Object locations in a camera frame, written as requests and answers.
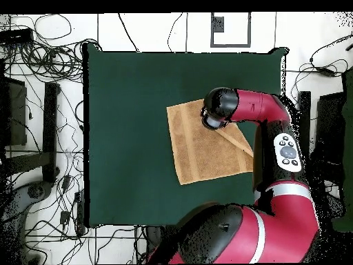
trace cable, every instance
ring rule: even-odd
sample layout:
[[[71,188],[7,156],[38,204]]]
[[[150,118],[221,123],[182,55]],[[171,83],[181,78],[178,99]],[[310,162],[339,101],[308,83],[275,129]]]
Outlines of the cable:
[[[172,49],[171,49],[170,46],[169,46],[169,38],[170,38],[170,35],[172,34],[172,31],[173,31],[173,28],[174,28],[175,23],[179,20],[179,18],[181,18],[181,16],[182,16],[183,14],[184,14],[184,12],[182,12],[182,13],[180,14],[180,16],[179,16],[177,19],[175,19],[175,21],[174,21],[174,23],[173,23],[173,25],[172,25],[172,28],[170,29],[169,36],[168,36],[168,40],[167,40],[167,44],[168,44],[168,48],[169,48],[170,52],[172,52]]]
[[[131,41],[132,45],[134,46],[136,52],[138,52],[139,49],[135,46],[134,42],[131,40],[131,37],[130,37],[130,35],[129,35],[129,33],[128,33],[128,30],[127,30],[126,27],[125,27],[125,24],[124,24],[124,22],[123,22],[123,19],[121,18],[120,13],[118,13],[118,17],[119,17],[119,19],[120,19],[121,24],[122,24],[123,27],[124,27],[124,30],[125,30],[125,32],[126,32],[126,35],[128,36],[129,40]]]
[[[81,105],[82,103],[83,103],[83,100],[80,101],[80,102],[76,105],[76,108],[74,109],[74,116],[75,116],[75,118],[76,118],[77,120],[79,120],[81,123],[83,123],[83,121],[77,117],[77,108],[78,108],[79,105]]]
[[[97,229],[94,229],[94,265],[97,265]]]
[[[115,233],[121,232],[121,231],[131,232],[131,231],[133,231],[133,230],[134,230],[134,228],[132,228],[132,229],[130,229],[130,230],[126,230],[126,229],[123,229],[123,228],[120,228],[120,229],[118,229],[118,230],[115,230],[115,231],[113,232],[111,238],[109,239],[109,241],[108,241],[106,244],[104,244],[101,248],[98,249],[98,251],[97,251],[97,262],[96,262],[96,264],[98,264],[98,262],[99,262],[99,251],[102,250],[103,248],[105,248],[105,247],[114,239],[113,237],[115,236]]]
[[[34,143],[36,144],[36,147],[37,147],[39,153],[41,154],[41,150],[39,149],[38,143],[37,143],[36,139],[34,138],[34,135],[33,135],[32,131],[31,131],[26,125],[22,124],[20,121],[14,119],[14,118],[9,118],[9,119],[10,119],[10,120],[13,120],[13,121],[15,121],[15,122],[17,122],[18,124],[20,124],[21,126],[23,126],[24,128],[26,128],[26,129],[30,132],[30,134],[31,134],[32,137],[33,137]]]
[[[277,12],[275,12],[274,16],[274,43],[273,43],[273,48],[276,47],[276,32],[277,32]]]
[[[64,18],[64,19],[68,22],[68,25],[69,25],[69,27],[70,27],[70,31],[69,31],[66,35],[63,35],[63,36],[61,36],[61,37],[55,37],[55,38],[47,38],[47,37],[46,37],[46,38],[44,38],[44,39],[46,39],[46,40],[55,40],[55,39],[61,39],[61,38],[63,38],[63,37],[68,36],[68,35],[72,32],[71,23],[69,22],[69,20],[68,20],[66,17],[63,17],[61,14],[46,14],[46,15],[42,15],[41,17],[38,17],[37,20],[36,20],[35,23],[34,23],[34,30],[38,31],[38,30],[37,30],[37,22],[38,22],[40,19],[42,19],[42,18],[44,18],[44,17],[52,16],[52,15],[59,15],[60,17]]]
[[[336,66],[333,65],[334,63],[336,63],[336,62],[338,62],[338,61],[344,61],[344,62],[345,62],[345,66],[346,66],[345,71],[348,69],[348,63],[347,63],[347,61],[344,60],[344,59],[338,59],[338,60],[333,61],[332,63],[330,63],[330,64],[328,64],[328,65],[326,65],[326,66],[320,67],[321,70],[322,70],[323,68],[329,68],[330,66],[333,67],[333,68],[335,68],[335,71],[331,71],[331,70],[330,70],[334,75],[331,75],[331,76],[327,76],[327,75],[326,75],[327,77],[340,77],[340,76],[342,75],[342,72],[338,72]],[[307,68],[305,68],[304,70],[301,70],[301,68],[302,68],[303,66],[305,66],[305,65],[310,65],[310,66],[307,67]],[[301,80],[303,80],[304,78],[306,78],[306,77],[307,77],[308,75],[310,75],[311,73],[315,72],[314,70],[318,70],[318,68],[312,66],[311,63],[304,63],[304,64],[302,64],[302,65],[299,67],[299,71],[298,71],[299,73],[298,73],[298,75],[296,76],[296,79],[295,79],[295,81],[294,81],[294,85],[292,86],[292,89],[291,89],[291,91],[290,91],[290,94],[291,94],[293,100],[295,100],[295,102],[296,102],[296,103],[294,104],[295,106],[298,104],[299,101],[298,101],[298,99],[295,99],[294,96],[293,96],[294,87],[296,88],[297,94],[299,94],[299,89],[298,89],[298,86],[297,86],[298,82],[300,82]],[[302,78],[300,78],[300,79],[298,80],[298,77],[299,77],[299,75],[300,75],[301,73],[307,73],[307,74],[306,74],[306,76],[304,76],[304,77],[302,77]]]
[[[188,18],[189,12],[186,13],[186,29],[185,29],[185,51],[188,51]]]
[[[322,49],[324,49],[324,48],[326,48],[326,47],[329,47],[329,46],[333,45],[334,43],[341,43],[342,41],[345,41],[346,39],[349,39],[350,37],[353,37],[353,34],[352,34],[352,35],[347,35],[347,36],[345,36],[345,37],[341,37],[341,38],[339,38],[339,39],[333,41],[332,43],[329,43],[328,45],[322,46],[321,48],[317,49],[314,53],[312,53],[312,56],[310,57],[310,63],[312,64],[312,67],[313,67],[313,68],[324,68],[324,67],[316,67],[316,66],[312,63],[312,62],[314,61],[314,55],[315,55],[318,51],[320,51],[320,50],[322,50]]]
[[[30,249],[30,250],[33,250],[33,251],[36,251],[36,252],[43,253],[43,254],[46,256],[46,258],[44,259],[44,262],[42,263],[42,265],[44,265],[44,264],[47,262],[48,254],[47,254],[46,252],[44,252],[44,251],[42,251],[42,250],[39,250],[39,249],[35,249],[35,248],[33,248],[33,247],[29,247],[27,244],[25,244],[25,246],[26,246],[27,249]]]

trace white floor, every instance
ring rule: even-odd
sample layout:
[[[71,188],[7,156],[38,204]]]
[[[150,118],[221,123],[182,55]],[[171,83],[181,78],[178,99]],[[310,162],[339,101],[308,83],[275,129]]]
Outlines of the white floor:
[[[235,19],[240,18],[237,13],[221,14],[217,16],[225,16],[226,23],[232,23]],[[26,15],[32,17],[35,21],[39,15]],[[134,50],[134,46],[128,39],[123,26],[117,14],[63,14],[70,20],[72,26],[72,33],[62,39],[48,41],[51,45],[63,45],[80,41],[83,39],[98,38],[98,42],[104,51],[126,51]],[[338,39],[352,33],[353,20],[343,18],[337,12],[253,12],[252,13],[252,45],[250,48],[210,48],[210,12],[208,13],[186,13],[174,12],[165,14],[121,14],[125,22],[125,26],[139,51],[150,52],[168,52],[185,51],[185,37],[186,37],[186,18],[188,17],[188,52],[268,52],[274,46],[285,46],[290,49],[287,56],[287,70],[286,73],[286,94],[291,96],[291,89],[294,85],[294,80],[298,75],[299,66],[309,61],[312,53]],[[168,36],[174,21],[175,23],[172,33],[170,34],[168,48]],[[13,25],[25,25],[33,28],[32,21],[26,18],[13,18]],[[233,42],[243,41],[246,25],[239,24],[239,39],[233,39]],[[46,17],[38,22],[37,30],[47,38],[55,38],[70,31],[70,27],[59,16]],[[346,52],[345,48],[353,43],[353,38],[337,43],[329,48],[320,51],[314,57],[314,64],[316,66],[324,66],[337,59],[345,59],[349,67],[353,65],[353,50]],[[337,63],[338,70],[344,70],[343,63]],[[28,99],[33,103],[40,104],[39,99],[43,103],[44,85],[35,77],[29,76],[27,78],[21,76],[23,73],[29,73],[25,65],[12,66],[12,78],[23,80],[26,82],[28,89]],[[63,128],[59,133],[59,141],[57,150],[65,153],[57,154],[57,165],[62,170],[62,173],[72,163],[74,153],[83,148],[83,135],[79,129],[79,125],[74,118],[71,107],[75,107],[82,99],[82,86],[71,81],[59,82],[63,94],[59,95],[59,110],[63,113],[58,113],[58,127],[68,123],[69,126]],[[342,91],[341,78],[327,78],[319,74],[310,74],[303,81],[298,83],[299,90],[309,90],[312,93],[312,118],[316,117],[316,103],[321,95],[327,95],[333,92]],[[293,96],[297,97],[297,92],[293,90]],[[38,142],[39,147],[42,145],[42,130],[43,130],[43,111],[36,105],[28,103],[30,106],[33,119],[27,120],[29,129]],[[79,107],[78,116],[82,117],[82,107]],[[316,122],[312,121],[311,136],[314,141],[314,131]],[[28,153],[20,152],[21,150],[36,150],[34,139],[28,133],[28,143],[26,146],[12,147],[12,156],[25,155]],[[82,155],[78,155],[79,168],[83,170]],[[72,170],[71,175],[77,175],[79,172]],[[41,178],[41,169],[32,170],[22,176],[16,181],[15,186],[21,186],[24,183]],[[74,193],[78,189],[84,187],[83,178],[79,179],[79,187],[74,185],[71,191],[68,192],[66,204],[72,202]],[[35,204],[31,208],[31,212],[50,206],[56,200],[55,190],[51,196],[43,202]],[[28,216],[26,228],[31,229],[39,220],[49,220],[53,226],[59,225],[60,209],[55,213],[57,204],[50,208],[40,210],[37,213]],[[74,235],[74,231],[70,225],[68,234]],[[131,229],[131,226],[103,226],[97,229],[97,248],[102,247],[111,238],[116,229],[124,228]],[[81,250],[71,259],[70,264],[91,264],[88,255],[88,242],[90,244],[90,255],[94,259],[94,230],[90,231],[91,236],[86,239]],[[30,246],[36,245],[35,248],[41,249],[48,253],[48,260],[46,264],[59,264],[63,257],[72,250],[75,244],[72,240],[65,240],[63,242],[44,242],[44,241],[58,241],[60,234],[46,225],[41,230],[35,230],[30,233],[27,240]],[[133,257],[134,252],[134,231],[119,231],[115,233],[114,239],[100,252],[99,264],[126,264],[129,260],[136,263],[136,258]],[[139,241],[140,253],[145,251],[145,242]]]

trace brown towel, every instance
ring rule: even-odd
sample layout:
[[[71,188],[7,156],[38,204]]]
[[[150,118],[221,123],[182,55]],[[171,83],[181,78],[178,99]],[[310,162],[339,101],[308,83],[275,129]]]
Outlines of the brown towel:
[[[206,129],[201,123],[202,107],[202,99],[167,107],[180,184],[252,172],[252,149],[238,126]]]

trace black frame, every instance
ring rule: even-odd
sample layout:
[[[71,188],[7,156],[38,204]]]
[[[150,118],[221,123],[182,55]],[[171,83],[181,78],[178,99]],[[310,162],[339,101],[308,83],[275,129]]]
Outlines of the black frame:
[[[45,83],[44,114],[43,114],[43,152],[33,155],[21,155],[5,158],[6,140],[10,132],[8,120],[11,118],[9,79],[4,77],[4,60],[0,59],[0,150],[3,153],[0,165],[1,185],[9,176],[24,173],[42,167],[43,181],[55,183],[57,176],[57,95],[60,86],[56,82]]]
[[[250,48],[251,46],[251,12],[248,13],[248,42],[240,44],[215,44],[214,33],[217,32],[217,22],[224,22],[224,17],[215,17],[211,12],[211,48]]]

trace black cable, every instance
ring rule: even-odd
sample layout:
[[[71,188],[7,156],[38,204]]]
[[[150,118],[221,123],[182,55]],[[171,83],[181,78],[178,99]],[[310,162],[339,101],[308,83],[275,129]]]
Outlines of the black cable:
[[[277,12],[275,12],[274,16],[274,43],[273,43],[273,48],[276,47],[276,32],[277,32]]]
[[[44,262],[42,263],[42,265],[44,265],[46,262],[47,262],[47,259],[48,259],[48,254],[42,250],[39,250],[39,249],[36,249],[36,248],[33,248],[33,247],[29,247],[27,244],[25,244],[25,247],[27,249],[30,249],[30,250],[33,250],[33,251],[36,251],[36,252],[40,252],[42,254],[44,254],[46,256],[46,258],[44,259]]]
[[[80,102],[76,105],[76,108],[74,109],[74,116],[75,116],[75,118],[76,118],[77,120],[79,120],[81,123],[83,123],[83,121],[77,117],[77,108],[78,108],[79,105],[81,105],[82,103],[83,103],[83,100],[80,101]]]
[[[129,40],[131,41],[132,45],[134,46],[136,52],[138,52],[139,49],[135,46],[134,42],[131,40],[131,37],[130,37],[130,35],[129,35],[129,33],[128,33],[128,30],[127,30],[126,27],[125,27],[125,24],[124,24],[124,22],[123,22],[123,19],[121,18],[120,13],[118,13],[118,17],[119,17],[119,19],[120,19],[121,24],[122,24],[123,27],[124,27],[124,30],[125,30],[126,35],[128,36]]]
[[[82,246],[85,244],[85,241],[86,241],[86,239],[84,239],[83,242],[80,242],[80,243],[78,243],[78,244],[75,244],[74,248],[72,248],[72,249],[68,252],[68,254],[66,254],[66,255],[64,256],[64,258],[61,260],[61,263],[60,263],[59,265],[63,265],[63,263],[69,261],[69,259],[70,259],[70,261],[71,261],[71,259],[81,250]],[[66,258],[72,251],[74,251],[77,246],[80,246],[80,248],[76,251],[76,253],[73,254],[73,255],[71,256],[71,258],[65,260],[65,258]]]
[[[97,265],[97,229],[94,229],[94,265]]]
[[[44,38],[44,39],[46,39],[46,40],[55,40],[55,39],[61,39],[61,38],[63,38],[63,37],[68,36],[68,35],[72,32],[71,23],[69,22],[69,20],[68,20],[66,17],[62,16],[61,14],[46,14],[46,15],[42,15],[41,17],[38,17],[37,20],[36,20],[35,23],[34,23],[34,29],[35,29],[36,31],[38,31],[38,30],[37,30],[37,22],[38,22],[40,19],[42,19],[42,18],[44,18],[44,17],[52,16],[52,15],[59,15],[60,17],[64,18],[64,19],[68,22],[68,25],[69,25],[69,27],[70,27],[70,31],[69,31],[66,35],[63,35],[63,36],[60,36],[60,37],[55,37],[55,38],[47,38],[47,37],[46,37],[46,38]]]
[[[91,252],[90,252],[90,240],[88,240],[88,257],[90,258],[91,265],[94,265],[92,258],[91,258]]]
[[[10,119],[10,120],[13,120],[13,121],[15,121],[15,122],[17,122],[18,124],[20,124],[21,126],[23,126],[24,128],[26,128],[26,129],[30,132],[30,134],[32,135],[33,140],[34,140],[34,142],[35,142],[35,144],[36,144],[36,147],[37,147],[39,153],[41,154],[41,150],[39,149],[39,145],[38,145],[36,139],[34,138],[34,135],[33,135],[32,131],[31,131],[26,125],[22,124],[20,121],[14,119],[14,118],[9,118],[9,119]]]
[[[341,73],[341,72],[338,72],[336,66],[333,65],[334,63],[336,63],[336,62],[338,62],[338,61],[344,61],[344,62],[345,62],[345,65],[346,65],[346,69],[345,69],[345,70],[348,69],[348,63],[347,63],[347,61],[344,60],[344,59],[338,59],[338,60],[333,61],[332,63],[330,63],[330,64],[328,64],[328,65],[326,65],[326,66],[322,66],[322,67],[320,67],[320,68],[323,69],[323,68],[329,68],[330,66],[332,66],[332,67],[335,68],[335,71],[332,71],[332,73],[333,73],[334,75],[332,75],[332,76],[330,76],[330,77],[340,77],[340,76],[342,75],[342,73]],[[305,65],[310,65],[310,66],[307,67],[307,68],[305,68],[304,70],[301,70],[301,68],[302,68],[303,66],[305,66]],[[311,63],[304,63],[304,64],[302,64],[302,65],[299,67],[299,73],[298,73],[298,75],[296,76],[296,79],[295,79],[295,81],[294,81],[294,85],[292,86],[292,89],[291,89],[291,91],[290,91],[290,94],[291,94],[293,100],[295,100],[295,102],[296,102],[296,103],[294,104],[295,106],[298,104],[299,101],[298,101],[298,99],[295,99],[295,98],[293,97],[293,90],[294,90],[294,87],[296,88],[297,94],[299,94],[299,89],[298,89],[298,86],[297,86],[298,82],[300,82],[301,80],[303,80],[304,78],[306,78],[308,75],[310,75],[311,73],[313,73],[314,70],[318,70],[318,68],[312,66]],[[304,77],[302,77],[302,78],[300,78],[300,79],[298,80],[298,77],[299,77],[299,75],[300,75],[301,73],[307,73],[307,74],[306,74],[306,76],[304,76]]]
[[[312,56],[310,57],[310,63],[312,64],[312,67],[314,67],[314,68],[324,68],[324,67],[316,67],[316,66],[312,63],[312,62],[314,61],[314,55],[315,55],[318,51],[320,51],[320,50],[322,50],[322,49],[324,49],[324,48],[326,48],[326,47],[329,47],[329,46],[333,45],[334,43],[341,43],[342,41],[345,41],[346,39],[349,39],[350,37],[353,37],[353,35],[347,35],[347,36],[345,36],[345,37],[341,37],[341,38],[339,38],[339,39],[333,41],[332,43],[329,43],[328,45],[324,45],[324,46],[322,46],[321,48],[317,49],[314,53],[312,53]]]
[[[172,52],[172,49],[169,47],[169,38],[170,38],[170,35],[172,34],[172,31],[173,31],[173,28],[174,28],[175,23],[179,20],[179,18],[181,18],[181,16],[182,16],[183,14],[184,14],[184,12],[182,12],[182,13],[180,14],[180,16],[179,16],[177,19],[175,19],[175,21],[174,21],[174,23],[173,23],[173,25],[172,25],[172,28],[170,29],[169,36],[168,36],[168,40],[167,40],[167,44],[168,44],[168,48],[169,48],[170,52]]]
[[[189,12],[186,13],[186,29],[185,29],[185,51],[188,51],[188,19]]]

